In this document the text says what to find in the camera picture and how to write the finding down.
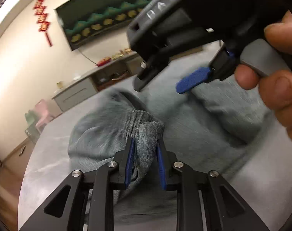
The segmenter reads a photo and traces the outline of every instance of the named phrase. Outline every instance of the wooden floor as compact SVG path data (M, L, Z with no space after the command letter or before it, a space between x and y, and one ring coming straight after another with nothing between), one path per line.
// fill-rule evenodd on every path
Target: wooden floor
M20 148L26 146L21 156ZM19 193L25 170L34 149L27 140L0 167L0 218L11 231L17 231Z

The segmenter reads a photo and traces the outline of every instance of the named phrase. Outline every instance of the gray table surface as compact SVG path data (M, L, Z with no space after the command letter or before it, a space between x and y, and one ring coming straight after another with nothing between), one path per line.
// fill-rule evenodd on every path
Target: gray table surface
M197 53L194 57L210 60L217 46L212 44L205 49L207 51ZM116 84L116 87L136 93L132 88L133 78ZM70 173L67 146L71 130L82 116L93 109L101 96L98 93L85 100L45 127L23 179L18 208L19 229ZM292 212L292 142L279 123L273 121L259 151L238 172L231 184L270 231L277 231L284 224ZM175 225L175 217L171 217L147 225L116 227L115 230L173 230Z

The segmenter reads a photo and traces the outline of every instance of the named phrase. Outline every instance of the gray cloth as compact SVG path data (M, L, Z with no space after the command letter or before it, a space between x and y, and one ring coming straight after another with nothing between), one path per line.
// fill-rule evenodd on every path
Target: gray cloth
M113 160L115 153L125 148L128 137L135 140L131 182L126 191L114 191L114 203L140 183L156 155L157 140L163 136L163 123L150 113L138 110L137 106L144 109L139 100L127 92L108 93L106 102L73 128L69 140L71 168L83 172L98 169Z
M102 92L106 94L102 106L80 120L71 134L68 149L71 170L84 172L112 160L124 148L127 137L140 140L130 187L134 190L130 194L117 193L115 197L116 202L126 195L114 207L116 224L143 222L176 212L176 192L161 190L153 159L156 140L162 135L162 122L166 149L201 172L216 169L230 179L254 151L250 143L268 112L258 91L242 90L231 76L179 95L175 84L182 78L179 74L183 74L180 72L183 69L176 65L166 69L138 94L154 116L138 110L145 108L134 96L107 89ZM141 176L136 180L139 171Z

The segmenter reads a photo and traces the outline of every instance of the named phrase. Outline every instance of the blue gripper pad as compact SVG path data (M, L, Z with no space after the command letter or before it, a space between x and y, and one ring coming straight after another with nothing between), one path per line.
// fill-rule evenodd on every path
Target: blue gripper pad
M192 74L184 77L176 85L176 91L179 94L183 94L192 88L200 85L208 79L209 74L211 73L210 67L202 67L195 70Z
M167 182L166 182L166 176L165 176L165 166L164 166L164 161L163 161L163 157L162 157L159 143L157 145L156 152L157 152L157 160L158 160L161 187L163 190L166 190Z
M132 169L134 164L134 154L135 154L135 142L134 139L131 141L130 151L128 154L127 164L125 165L125 188L128 188L128 185L131 181Z

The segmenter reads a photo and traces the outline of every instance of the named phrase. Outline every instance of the green chair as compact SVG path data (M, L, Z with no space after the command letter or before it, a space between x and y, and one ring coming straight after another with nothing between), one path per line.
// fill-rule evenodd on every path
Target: green chair
M35 127L35 125L39 121L38 116L35 114L34 111L29 110L28 113L25 114L25 119L26 122L28 123L28 127L25 130L25 134L33 143L36 143L40 137L40 133Z

